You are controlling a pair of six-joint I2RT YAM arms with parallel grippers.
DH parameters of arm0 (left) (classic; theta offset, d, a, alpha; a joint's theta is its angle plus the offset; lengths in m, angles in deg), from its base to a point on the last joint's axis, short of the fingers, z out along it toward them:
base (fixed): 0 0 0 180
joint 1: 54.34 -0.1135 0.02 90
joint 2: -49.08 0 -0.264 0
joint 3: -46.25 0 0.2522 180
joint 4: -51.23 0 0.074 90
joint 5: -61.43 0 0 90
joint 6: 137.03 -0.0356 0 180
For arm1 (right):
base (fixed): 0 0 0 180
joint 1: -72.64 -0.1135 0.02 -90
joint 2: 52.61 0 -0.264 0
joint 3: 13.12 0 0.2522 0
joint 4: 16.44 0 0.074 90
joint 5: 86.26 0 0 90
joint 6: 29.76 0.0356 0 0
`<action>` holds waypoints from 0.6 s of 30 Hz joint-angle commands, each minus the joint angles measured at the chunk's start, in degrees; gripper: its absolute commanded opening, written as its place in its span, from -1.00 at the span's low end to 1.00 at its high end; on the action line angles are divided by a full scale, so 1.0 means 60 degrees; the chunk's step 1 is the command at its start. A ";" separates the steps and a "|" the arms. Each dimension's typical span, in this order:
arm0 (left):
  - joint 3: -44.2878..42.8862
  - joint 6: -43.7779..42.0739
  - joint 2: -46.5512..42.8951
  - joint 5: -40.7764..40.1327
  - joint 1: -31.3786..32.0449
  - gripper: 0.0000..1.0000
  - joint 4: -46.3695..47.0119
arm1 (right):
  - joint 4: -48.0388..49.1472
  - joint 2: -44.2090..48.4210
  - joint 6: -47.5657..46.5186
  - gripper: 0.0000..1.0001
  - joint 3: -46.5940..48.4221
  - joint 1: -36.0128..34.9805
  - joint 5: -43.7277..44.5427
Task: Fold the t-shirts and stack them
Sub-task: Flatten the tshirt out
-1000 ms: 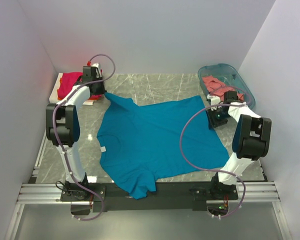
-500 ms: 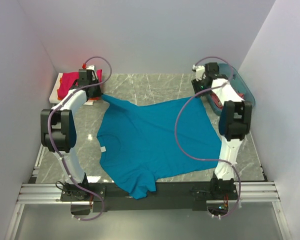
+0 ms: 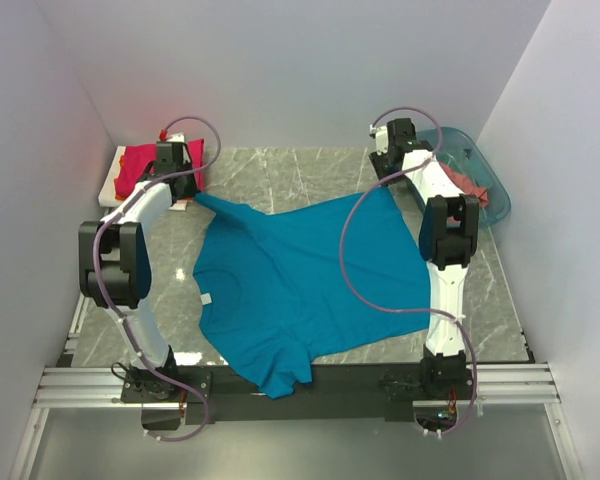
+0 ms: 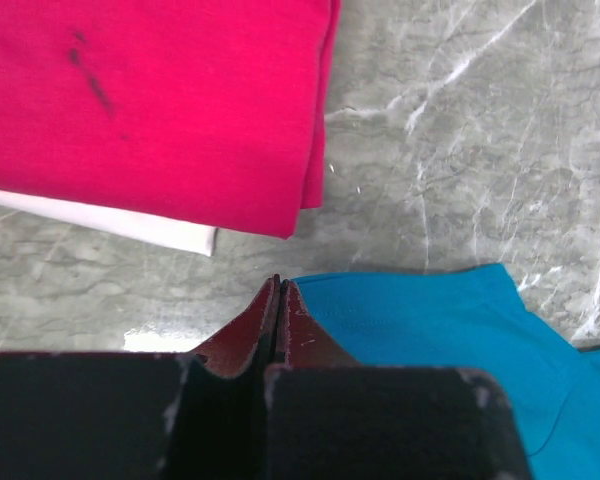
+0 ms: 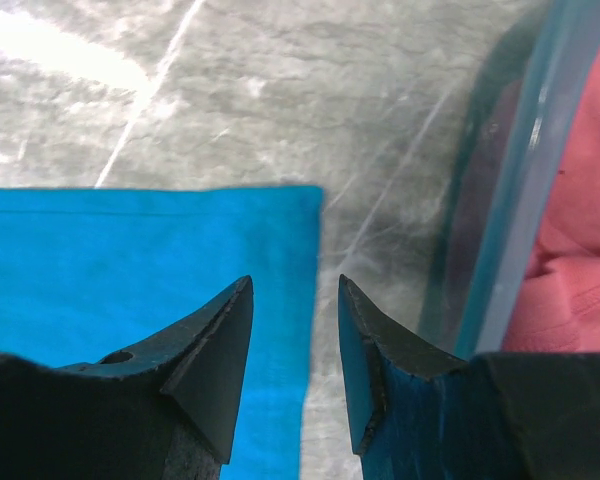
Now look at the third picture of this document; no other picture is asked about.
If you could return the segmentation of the blue t-shirt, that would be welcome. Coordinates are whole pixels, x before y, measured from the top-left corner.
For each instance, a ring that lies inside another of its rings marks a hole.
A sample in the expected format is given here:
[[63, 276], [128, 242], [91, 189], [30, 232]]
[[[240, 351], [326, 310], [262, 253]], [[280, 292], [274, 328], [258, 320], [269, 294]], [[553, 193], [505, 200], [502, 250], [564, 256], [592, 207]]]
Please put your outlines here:
[[210, 302], [200, 328], [271, 398], [312, 379], [312, 361], [427, 328], [427, 267], [391, 193], [279, 214], [209, 194], [193, 276]]

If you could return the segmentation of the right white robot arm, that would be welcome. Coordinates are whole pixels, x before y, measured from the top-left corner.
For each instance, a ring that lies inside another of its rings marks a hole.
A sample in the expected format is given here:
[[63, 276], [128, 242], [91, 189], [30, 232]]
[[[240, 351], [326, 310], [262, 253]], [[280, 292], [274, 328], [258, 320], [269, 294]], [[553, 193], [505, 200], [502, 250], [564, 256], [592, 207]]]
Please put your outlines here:
[[480, 202], [463, 192], [439, 162], [431, 145], [417, 138], [409, 118], [370, 127], [370, 155], [379, 179], [393, 181], [401, 171], [423, 205], [418, 247], [430, 278], [430, 323], [417, 385], [440, 399], [471, 380], [462, 334], [463, 293], [468, 267], [477, 250]]

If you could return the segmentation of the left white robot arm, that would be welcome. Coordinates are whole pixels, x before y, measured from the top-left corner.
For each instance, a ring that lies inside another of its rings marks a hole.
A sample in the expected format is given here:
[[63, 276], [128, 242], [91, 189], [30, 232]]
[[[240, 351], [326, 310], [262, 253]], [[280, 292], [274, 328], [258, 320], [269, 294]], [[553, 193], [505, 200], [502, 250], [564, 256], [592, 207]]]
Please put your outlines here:
[[203, 157], [201, 139], [172, 136], [126, 147], [114, 180], [120, 205], [78, 230], [80, 290], [105, 310], [124, 338], [128, 390], [159, 402], [180, 394], [180, 378], [148, 300], [152, 272], [145, 236], [165, 211], [200, 191]]

